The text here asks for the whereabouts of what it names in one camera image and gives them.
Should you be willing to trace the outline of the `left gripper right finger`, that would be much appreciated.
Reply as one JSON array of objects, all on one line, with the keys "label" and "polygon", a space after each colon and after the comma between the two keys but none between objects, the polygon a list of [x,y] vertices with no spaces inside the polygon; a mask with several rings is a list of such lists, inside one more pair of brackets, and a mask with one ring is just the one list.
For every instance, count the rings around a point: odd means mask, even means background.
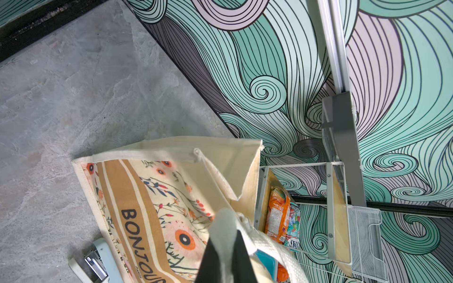
[{"label": "left gripper right finger", "polygon": [[238,230],[232,250],[231,271],[234,283],[258,283],[241,232]]}]

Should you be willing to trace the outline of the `cream canvas grocery bag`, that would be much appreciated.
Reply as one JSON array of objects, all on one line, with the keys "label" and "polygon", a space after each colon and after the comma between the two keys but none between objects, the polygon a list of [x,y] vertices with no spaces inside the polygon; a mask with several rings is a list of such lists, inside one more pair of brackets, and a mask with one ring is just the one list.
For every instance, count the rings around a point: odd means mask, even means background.
[{"label": "cream canvas grocery bag", "polygon": [[293,283],[300,263],[253,227],[261,140],[179,136],[144,140],[72,161],[100,232],[125,283],[193,283],[210,234],[242,234],[257,281],[270,281],[254,258],[262,250]]}]

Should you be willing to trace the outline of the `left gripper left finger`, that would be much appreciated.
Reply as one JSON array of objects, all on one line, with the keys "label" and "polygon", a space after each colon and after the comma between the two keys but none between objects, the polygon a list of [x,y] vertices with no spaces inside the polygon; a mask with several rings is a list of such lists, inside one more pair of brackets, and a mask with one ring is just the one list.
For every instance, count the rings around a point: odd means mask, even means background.
[{"label": "left gripper left finger", "polygon": [[221,263],[217,251],[209,239],[202,257],[195,283],[220,283],[222,281]]}]

